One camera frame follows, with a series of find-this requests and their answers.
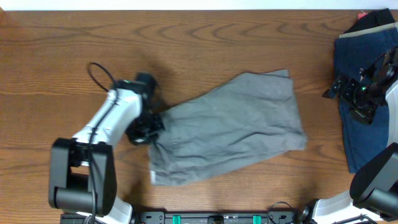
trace gray cloth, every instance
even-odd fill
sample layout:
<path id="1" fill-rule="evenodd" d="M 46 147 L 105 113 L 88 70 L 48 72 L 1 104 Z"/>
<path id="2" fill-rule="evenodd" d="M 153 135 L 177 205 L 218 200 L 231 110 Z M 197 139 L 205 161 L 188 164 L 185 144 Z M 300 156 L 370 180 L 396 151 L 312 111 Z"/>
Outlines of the gray cloth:
<path id="1" fill-rule="evenodd" d="M 162 114 L 165 131 L 150 147 L 155 185 L 183 185 L 304 150 L 287 70 L 244 73 Z"/>
<path id="2" fill-rule="evenodd" d="M 383 26 L 378 26 L 378 27 L 373 27 L 370 29 L 365 29 L 365 30 L 359 30 L 356 32 L 350 32 L 346 34 L 341 34 L 338 36 L 338 38 L 347 38 L 347 37 L 357 37 L 359 35 L 364 35 L 364 34 L 373 34 L 375 32 L 381 32 L 384 30 L 388 29 L 397 29 L 398 28 L 398 22 L 392 23 L 392 24 L 386 24 Z"/>

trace wood grain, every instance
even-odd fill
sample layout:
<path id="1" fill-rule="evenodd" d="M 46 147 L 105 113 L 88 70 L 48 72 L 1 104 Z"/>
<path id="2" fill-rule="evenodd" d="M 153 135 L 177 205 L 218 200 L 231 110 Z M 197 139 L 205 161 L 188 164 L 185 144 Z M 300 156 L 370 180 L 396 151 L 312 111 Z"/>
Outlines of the wood grain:
<path id="1" fill-rule="evenodd" d="M 0 22 L 4 16 L 4 10 L 0 7 Z"/>
<path id="2" fill-rule="evenodd" d="M 176 105 L 245 72 L 288 68 L 305 151 L 182 187 L 152 186 L 146 147 L 115 150 L 119 196 L 138 208 L 298 207 L 349 188 L 333 80 L 333 40 L 358 11 L 7 12 L 0 23 L 0 223 L 58 223 L 47 201 L 50 147 L 83 127 L 105 98 L 89 61 L 118 78 L 152 72 Z M 103 83 L 105 76 L 98 74 Z"/>

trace dark blue jeans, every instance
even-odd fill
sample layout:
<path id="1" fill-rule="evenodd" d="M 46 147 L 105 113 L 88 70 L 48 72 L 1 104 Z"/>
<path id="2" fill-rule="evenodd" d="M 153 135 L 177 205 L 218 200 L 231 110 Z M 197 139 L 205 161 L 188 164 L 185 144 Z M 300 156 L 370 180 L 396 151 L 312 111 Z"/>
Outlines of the dark blue jeans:
<path id="1" fill-rule="evenodd" d="M 360 68 L 369 67 L 381 54 L 398 45 L 397 29 L 335 41 L 335 75 L 360 80 Z M 371 125 L 361 124 L 349 115 L 349 105 L 339 102 L 343 141 L 350 173 L 357 172 L 387 147 L 389 112 L 379 106 Z"/>

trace folded fabric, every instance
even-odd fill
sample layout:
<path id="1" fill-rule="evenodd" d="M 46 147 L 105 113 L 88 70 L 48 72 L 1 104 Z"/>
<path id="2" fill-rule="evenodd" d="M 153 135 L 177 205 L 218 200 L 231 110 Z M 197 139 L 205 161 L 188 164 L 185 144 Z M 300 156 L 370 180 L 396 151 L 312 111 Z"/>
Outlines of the folded fabric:
<path id="1" fill-rule="evenodd" d="M 380 31 L 393 29 L 393 28 L 395 28 L 395 29 L 398 28 L 398 22 L 395 22 L 395 23 L 392 23 L 392 24 L 383 25 L 383 26 L 379 26 L 379 27 L 374 27 L 374 28 L 370 28 L 370 29 L 360 30 L 360 31 L 356 31 L 356 32 L 350 32 L 350 33 L 347 33 L 347 34 L 341 34 L 338 37 L 339 38 L 357 37 L 359 35 L 372 34 L 372 33 L 375 33 L 375 32 L 380 32 Z"/>
<path id="2" fill-rule="evenodd" d="M 287 70 L 241 74 L 162 118 L 165 131 L 149 151 L 155 185 L 205 180 L 307 142 Z"/>
<path id="3" fill-rule="evenodd" d="M 359 30 L 370 29 L 373 27 L 383 26 L 386 24 L 394 23 L 394 17 L 389 9 L 370 12 L 368 15 L 360 18 L 345 34 Z"/>
<path id="4" fill-rule="evenodd" d="M 335 41 L 335 75 L 345 75 L 360 81 L 359 70 L 368 68 L 380 55 L 396 45 L 397 29 L 338 39 Z M 339 111 L 349 171 L 355 173 L 386 148 L 388 107 L 379 106 L 371 125 L 353 120 L 349 115 L 349 105 L 341 100 Z"/>

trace red tag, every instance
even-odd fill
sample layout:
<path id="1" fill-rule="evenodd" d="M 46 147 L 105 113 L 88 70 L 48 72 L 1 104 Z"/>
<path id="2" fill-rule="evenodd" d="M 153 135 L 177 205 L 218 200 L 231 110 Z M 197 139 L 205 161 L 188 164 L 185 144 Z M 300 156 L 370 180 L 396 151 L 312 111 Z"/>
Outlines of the red tag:
<path id="1" fill-rule="evenodd" d="M 358 19 L 361 19 L 362 17 L 364 17 L 364 16 L 366 16 L 366 15 L 367 15 L 366 12 L 359 13 L 359 14 L 358 14 Z"/>

